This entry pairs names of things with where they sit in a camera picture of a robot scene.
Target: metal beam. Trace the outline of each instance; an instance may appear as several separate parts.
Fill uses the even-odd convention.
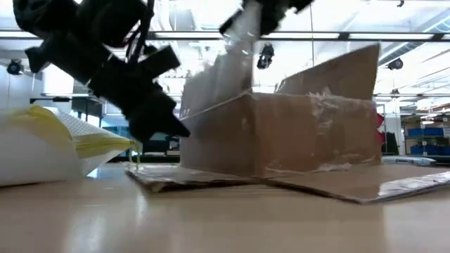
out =
[[[375,98],[450,98],[450,93],[429,93],[429,94],[390,94],[390,93],[379,93],[373,94]]]
[[[4,59],[26,59],[27,55],[22,50],[0,50],[0,58]]]
[[[338,28],[336,29],[337,31],[340,32],[346,32],[348,29],[350,29],[350,27],[354,24],[354,22],[356,21],[356,19],[358,18],[358,16],[361,14],[362,11],[358,11],[353,13],[350,17],[348,17],[344,23]],[[324,44],[321,48],[317,49],[317,53],[315,53],[316,55],[322,53],[323,51],[325,51],[325,49],[327,47],[329,47],[329,44]]]
[[[440,14],[436,15],[434,18],[430,19],[429,21],[423,23],[421,26],[417,27],[412,32],[424,32],[424,31],[428,30],[430,27],[434,27],[437,23],[448,18],[449,16],[450,16],[450,8],[442,11]],[[398,49],[400,46],[401,46],[400,43],[393,43],[393,44],[385,47],[382,50],[382,55],[380,58],[387,56],[388,54],[390,54],[393,51],[395,51],[396,49]]]
[[[222,40],[218,32],[151,32],[148,41],[213,41]],[[21,31],[0,30],[0,39],[17,41],[41,41],[40,38]],[[274,32],[261,41],[402,41],[402,42],[450,42],[450,33],[427,32]]]

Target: robotic arm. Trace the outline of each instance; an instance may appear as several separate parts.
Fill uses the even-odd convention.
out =
[[[245,7],[251,0],[243,0],[241,9],[237,10],[227,21],[219,28],[219,32],[224,34],[230,27],[233,26],[234,21],[239,18]],[[275,31],[279,22],[285,17],[287,10],[295,8],[295,13],[298,14],[301,10],[308,7],[314,0],[254,0],[262,5],[261,20],[259,33],[261,35],[268,35]]]
[[[312,0],[257,0],[263,5],[261,32],[273,32],[284,13],[298,11]],[[245,8],[248,0],[243,1]],[[170,46],[146,46],[154,0],[13,0],[18,26],[44,41],[25,50],[37,73],[53,63],[90,88],[95,96],[116,105],[129,121],[131,135],[147,141],[155,132],[188,137],[189,130],[174,116],[176,102],[155,78],[180,66]],[[242,10],[220,29],[224,33]],[[136,23],[140,27],[131,33]],[[105,46],[127,49],[127,61]]]

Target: flattened cardboard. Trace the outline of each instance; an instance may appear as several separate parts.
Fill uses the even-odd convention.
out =
[[[271,182],[361,204],[435,190],[450,184],[450,169],[410,165],[355,166],[347,171],[289,175]]]
[[[255,180],[229,174],[181,168],[177,164],[124,163],[126,173],[153,193],[171,190],[241,186]]]

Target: ceiling pipe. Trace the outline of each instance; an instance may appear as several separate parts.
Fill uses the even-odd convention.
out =
[[[0,58],[3,59],[26,59],[27,55],[23,50],[0,50]]]
[[[411,89],[418,88],[427,84],[437,84],[439,81],[445,79],[450,74],[450,65],[448,63],[448,55],[440,55],[433,59],[426,60],[420,64],[405,67],[400,70],[398,74],[395,71],[387,70],[392,74],[391,77],[379,78],[377,87],[383,86],[385,89],[398,89],[400,93],[409,92]],[[394,86],[391,86],[392,79],[394,79]]]
[[[364,4],[361,8],[359,8],[358,11],[353,12],[350,17],[348,17],[344,23],[338,28],[336,29],[337,31],[342,31],[342,32],[347,32],[352,26],[353,24],[358,20],[358,17],[361,16],[361,14],[364,14],[370,7],[370,4]],[[329,46],[329,43],[325,43],[320,49],[317,50],[316,55],[319,55],[321,52],[325,51],[325,49]]]
[[[445,33],[450,32],[450,8],[446,9],[444,12],[439,14],[436,18],[433,18],[434,24],[425,28],[421,32],[431,32],[431,33]],[[390,50],[386,54],[380,57],[378,61],[378,66],[386,65],[395,59],[398,59],[405,53],[411,52],[412,50],[422,46],[425,42],[406,42],[402,43],[396,48]]]

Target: blue bin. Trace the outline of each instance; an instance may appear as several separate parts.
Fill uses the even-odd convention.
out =
[[[422,136],[423,129],[408,129],[408,136]]]
[[[425,127],[424,129],[408,129],[408,136],[444,136],[441,127]]]
[[[423,146],[411,147],[412,155],[422,155],[423,151],[425,151],[427,155],[442,155],[444,153],[444,147],[436,145],[426,145],[425,149]]]
[[[442,148],[442,154],[443,155],[450,155],[450,147],[449,146],[445,146]]]
[[[444,136],[444,129],[441,127],[425,127],[423,129],[425,136]]]

